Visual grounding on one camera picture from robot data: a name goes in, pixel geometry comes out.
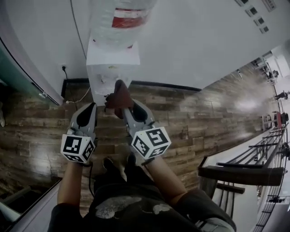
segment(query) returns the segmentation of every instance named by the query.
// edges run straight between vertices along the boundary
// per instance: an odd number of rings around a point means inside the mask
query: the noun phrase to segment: shoe
[[[103,159],[103,166],[107,171],[115,167],[113,161],[109,157]]]
[[[127,156],[127,165],[136,166],[136,156],[133,153]]]
[[[2,127],[4,127],[5,126],[5,119],[4,119],[4,116],[3,116],[2,106],[3,106],[3,103],[0,102],[0,125]]]

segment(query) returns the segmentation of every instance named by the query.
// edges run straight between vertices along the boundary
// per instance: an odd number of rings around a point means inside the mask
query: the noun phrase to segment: wooden floor
[[[261,133],[260,116],[277,110],[274,88],[248,65],[240,69],[243,79],[230,74],[202,92],[161,87],[130,86],[134,99],[146,104],[166,127],[172,140],[164,158],[187,189],[198,186],[197,166],[206,155],[240,144]],[[66,99],[80,99],[88,84],[70,85]],[[91,102],[89,93],[77,106]],[[32,185],[49,188],[63,176],[66,160],[59,153],[74,104],[54,106],[18,93],[4,104],[6,127],[0,128],[0,196]],[[124,163],[128,154],[123,121],[112,111],[98,109],[92,176],[104,172],[102,159],[111,156]],[[82,179],[82,214],[92,197],[88,191],[89,170]]]

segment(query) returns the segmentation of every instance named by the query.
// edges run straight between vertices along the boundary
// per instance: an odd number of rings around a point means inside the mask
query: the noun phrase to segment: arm
[[[81,182],[82,166],[69,161],[58,190],[58,204],[66,203],[79,208]]]
[[[171,205],[175,205],[186,194],[186,188],[175,173],[168,167],[161,156],[147,166],[157,188]]]

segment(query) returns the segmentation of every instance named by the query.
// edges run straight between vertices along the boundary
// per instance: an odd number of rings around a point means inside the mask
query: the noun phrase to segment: dark shirt
[[[217,232],[236,230],[231,218],[203,191],[188,192],[172,208],[155,186],[113,184],[96,192],[84,218],[77,207],[54,207],[48,231],[195,232],[217,227]]]

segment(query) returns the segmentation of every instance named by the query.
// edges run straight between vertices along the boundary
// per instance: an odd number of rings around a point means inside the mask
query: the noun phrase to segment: black baseboard
[[[65,97],[65,91],[67,88],[68,83],[89,83],[88,78],[75,78],[75,79],[68,79],[63,81],[62,93],[61,96]],[[164,84],[158,82],[143,82],[143,81],[132,81],[131,85],[143,85],[143,86],[155,86],[155,87],[165,87],[165,88],[173,88],[173,89],[181,89],[181,90],[190,90],[195,92],[200,92],[202,89],[188,87],[188,86],[181,86],[181,85],[171,85],[171,84]]]

